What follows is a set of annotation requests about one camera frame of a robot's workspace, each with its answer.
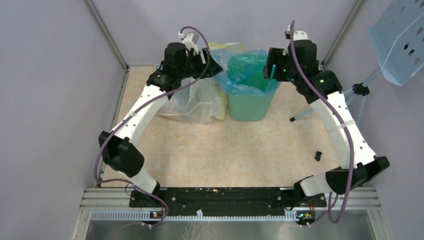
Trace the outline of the blue plastic trash bag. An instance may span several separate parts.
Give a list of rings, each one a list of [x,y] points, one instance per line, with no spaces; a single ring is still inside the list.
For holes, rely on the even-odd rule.
[[[223,68],[213,80],[226,94],[266,97],[281,86],[281,83],[274,79],[264,78],[264,67],[268,57],[268,52],[264,49],[244,53],[215,49],[211,51],[211,55]]]

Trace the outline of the clear yellow-trimmed trash bag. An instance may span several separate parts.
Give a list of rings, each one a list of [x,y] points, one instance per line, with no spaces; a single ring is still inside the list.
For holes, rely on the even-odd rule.
[[[184,123],[209,124],[225,119],[227,102],[227,95],[215,80],[205,78],[175,93],[157,115]]]

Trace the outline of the green plastic trash bin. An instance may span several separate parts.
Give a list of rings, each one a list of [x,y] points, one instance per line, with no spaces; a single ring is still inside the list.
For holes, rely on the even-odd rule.
[[[229,94],[229,115],[233,120],[238,122],[261,121],[266,116],[274,95],[275,92],[266,96]]]

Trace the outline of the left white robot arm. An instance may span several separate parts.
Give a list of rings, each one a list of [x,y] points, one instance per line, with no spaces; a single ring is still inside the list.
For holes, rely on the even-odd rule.
[[[223,68],[213,60],[208,46],[199,49],[194,43],[172,42],[164,50],[164,60],[148,77],[138,100],[125,117],[110,131],[98,137],[97,161],[103,161],[123,175],[122,182],[133,185],[149,207],[160,202],[160,184],[145,169],[145,158],[137,144],[143,132],[173,94],[199,80],[221,73]]]

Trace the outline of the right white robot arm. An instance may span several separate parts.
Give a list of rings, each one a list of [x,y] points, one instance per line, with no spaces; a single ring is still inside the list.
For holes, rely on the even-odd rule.
[[[337,151],[340,166],[308,176],[294,184],[293,200],[307,206],[315,195],[334,192],[342,195],[373,180],[390,166],[385,156],[377,156],[363,138],[353,119],[343,88],[331,70],[322,70],[317,60],[317,45],[311,40],[294,41],[296,56],[290,47],[271,47],[265,67],[265,79],[290,82],[323,122]]]

